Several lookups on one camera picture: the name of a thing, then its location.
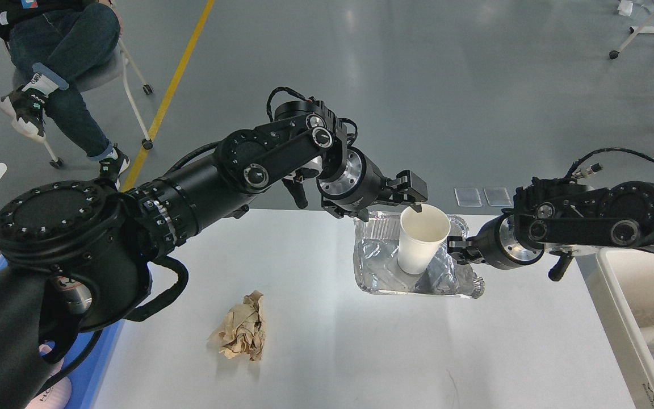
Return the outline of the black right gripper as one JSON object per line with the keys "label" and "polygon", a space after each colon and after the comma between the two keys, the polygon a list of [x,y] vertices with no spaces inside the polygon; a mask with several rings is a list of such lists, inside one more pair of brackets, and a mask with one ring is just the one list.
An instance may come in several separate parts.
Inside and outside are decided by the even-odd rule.
{"label": "black right gripper", "polygon": [[514,216],[501,215],[483,225],[475,240],[472,237],[448,237],[446,251],[461,266],[487,264],[509,270],[538,262],[544,250],[520,244],[515,233]]}

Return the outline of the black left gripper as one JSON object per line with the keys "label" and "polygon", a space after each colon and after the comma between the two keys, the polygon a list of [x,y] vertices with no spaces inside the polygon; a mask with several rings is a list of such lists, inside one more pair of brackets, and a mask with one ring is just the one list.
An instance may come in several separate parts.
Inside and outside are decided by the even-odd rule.
{"label": "black left gripper", "polygon": [[421,213],[428,201],[427,184],[411,170],[393,179],[383,176],[373,161],[356,148],[347,150],[347,166],[335,181],[319,181],[320,206],[335,218],[369,220],[368,207],[407,206]]}

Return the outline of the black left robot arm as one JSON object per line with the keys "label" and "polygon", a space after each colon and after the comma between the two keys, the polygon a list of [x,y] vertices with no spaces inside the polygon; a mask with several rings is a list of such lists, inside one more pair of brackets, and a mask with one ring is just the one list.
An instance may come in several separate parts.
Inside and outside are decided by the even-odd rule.
{"label": "black left robot arm", "polygon": [[188,271],[170,257],[223,218],[240,218],[257,195],[283,182],[298,208],[314,178],[322,209],[368,220],[373,205],[420,211],[425,181],[394,178],[355,147],[353,123],[323,101],[294,97],[269,121],[199,147],[163,176],[124,193],[114,183],[59,181],[26,191],[0,210],[0,408],[23,408],[56,381],[52,371],[78,335],[122,319],[141,322],[171,305]]}

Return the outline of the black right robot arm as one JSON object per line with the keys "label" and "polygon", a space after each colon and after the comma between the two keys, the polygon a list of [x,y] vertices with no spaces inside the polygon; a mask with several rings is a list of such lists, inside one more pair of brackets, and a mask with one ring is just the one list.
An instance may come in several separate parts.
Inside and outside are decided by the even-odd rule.
{"label": "black right robot arm", "polygon": [[[558,256],[548,272],[563,279],[579,248],[638,249],[654,254],[654,183],[628,181],[594,189],[580,179],[602,170],[584,168],[601,148],[574,161],[562,178],[532,178],[515,190],[512,206],[490,220],[475,236],[449,236],[446,251],[457,264],[486,264],[509,270],[530,266],[545,254]],[[616,151],[654,163],[654,158],[628,148]]]}

